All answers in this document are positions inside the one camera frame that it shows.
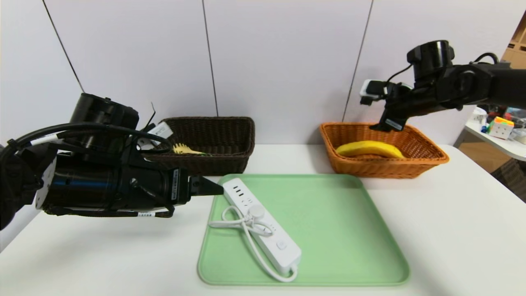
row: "white wall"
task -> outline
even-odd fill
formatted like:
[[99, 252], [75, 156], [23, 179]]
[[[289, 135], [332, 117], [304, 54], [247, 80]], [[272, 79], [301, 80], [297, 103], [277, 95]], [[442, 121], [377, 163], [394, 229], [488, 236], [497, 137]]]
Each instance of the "white wall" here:
[[[455, 64], [473, 61], [484, 52], [502, 56], [525, 9], [524, 0], [374, 1], [345, 121], [380, 119], [383, 103], [360, 105], [359, 91], [364, 80], [386, 80], [405, 68], [407, 52], [422, 43], [449, 40], [455, 50]], [[412, 84], [412, 69], [393, 81]], [[414, 117], [408, 124], [436, 143], [453, 144], [473, 108]]]
[[46, 0], [87, 93], [139, 112], [138, 127], [173, 116], [216, 116], [201, 1]]
[[[5, 145], [45, 126], [66, 123], [80, 95], [41, 0], [2, 0], [0, 134]], [[0, 250], [36, 215], [19, 211], [0, 232]]]
[[220, 116], [251, 116], [256, 143], [320, 143], [341, 121], [370, 0], [205, 0]]

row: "rubik's cube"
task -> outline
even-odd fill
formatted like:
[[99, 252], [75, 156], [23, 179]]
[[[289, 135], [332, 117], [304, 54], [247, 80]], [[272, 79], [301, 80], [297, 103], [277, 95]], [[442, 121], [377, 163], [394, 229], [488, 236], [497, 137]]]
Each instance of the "rubik's cube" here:
[[514, 126], [515, 124], [513, 123], [513, 121], [506, 120], [497, 116], [490, 123], [487, 134], [506, 140], [510, 136], [511, 131], [513, 131]]

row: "banana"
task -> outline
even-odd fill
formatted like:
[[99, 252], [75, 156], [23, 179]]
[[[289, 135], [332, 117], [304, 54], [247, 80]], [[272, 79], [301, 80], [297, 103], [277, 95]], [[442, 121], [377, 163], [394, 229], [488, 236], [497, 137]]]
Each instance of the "banana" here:
[[360, 154], [377, 154], [388, 158], [405, 158], [395, 146], [378, 141], [360, 141], [342, 145], [336, 149], [341, 156], [352, 157]]

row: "white cable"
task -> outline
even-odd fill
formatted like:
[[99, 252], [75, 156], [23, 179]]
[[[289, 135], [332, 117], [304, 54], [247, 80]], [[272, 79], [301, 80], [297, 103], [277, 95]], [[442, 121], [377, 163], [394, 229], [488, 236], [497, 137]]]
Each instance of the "white cable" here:
[[[238, 215], [238, 217], [240, 217], [240, 219], [227, 220], [226, 217], [225, 217], [225, 214], [228, 211], [230, 211], [230, 210], [234, 210], [236, 212], [236, 214]], [[248, 215], [243, 216], [241, 211], [236, 206], [231, 205], [228, 208], [226, 208], [223, 211], [223, 213], [221, 213], [222, 221], [210, 221], [208, 223], [208, 225], [210, 227], [215, 227], [215, 228], [241, 228], [241, 229], [243, 229], [244, 232], [245, 232], [245, 235], [248, 238], [248, 242], [250, 243], [250, 246], [252, 247], [252, 250], [254, 251], [254, 254], [256, 255], [259, 263], [265, 269], [265, 271], [267, 271], [268, 274], [270, 274], [273, 278], [275, 278], [276, 280], [278, 280], [280, 282], [283, 282], [283, 283], [288, 283], [288, 282], [291, 282], [291, 281], [295, 280], [296, 277], [298, 276], [298, 267], [297, 266], [293, 265], [292, 268], [291, 268], [292, 275], [290, 277], [288, 277], [288, 278], [285, 278], [285, 277], [282, 277], [279, 274], [277, 274], [274, 270], [272, 270], [267, 265], [267, 263], [263, 260], [263, 258], [261, 257], [261, 254], [259, 253], [258, 249], [256, 248], [256, 245], [254, 244], [254, 241], [253, 241], [252, 236], [250, 235], [250, 233], [252, 233], [253, 235], [271, 236], [272, 235], [272, 229], [267, 224], [265, 224], [263, 222], [260, 222], [260, 221], [257, 221], [258, 217], [252, 215], [250, 210], [249, 210], [249, 214]], [[263, 226], [264, 228], [261, 229], [259, 227], [255, 227], [257, 225]]]

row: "wicker basket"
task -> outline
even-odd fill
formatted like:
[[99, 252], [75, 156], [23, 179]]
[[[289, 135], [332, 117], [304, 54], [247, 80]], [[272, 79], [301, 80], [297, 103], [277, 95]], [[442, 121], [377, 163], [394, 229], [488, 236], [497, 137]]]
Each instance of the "wicker basket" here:
[[242, 173], [254, 150], [255, 126], [249, 117], [175, 117], [164, 119], [174, 132], [168, 140], [210, 155], [143, 154], [167, 169], [184, 167], [189, 174], [223, 176]]
[[[332, 168], [339, 174], [378, 178], [416, 178], [449, 157], [424, 134], [406, 125], [401, 132], [379, 132], [369, 123], [324, 123], [320, 126]], [[350, 142], [373, 140], [396, 146], [406, 159], [388, 159], [379, 155], [343, 157], [336, 148]]]

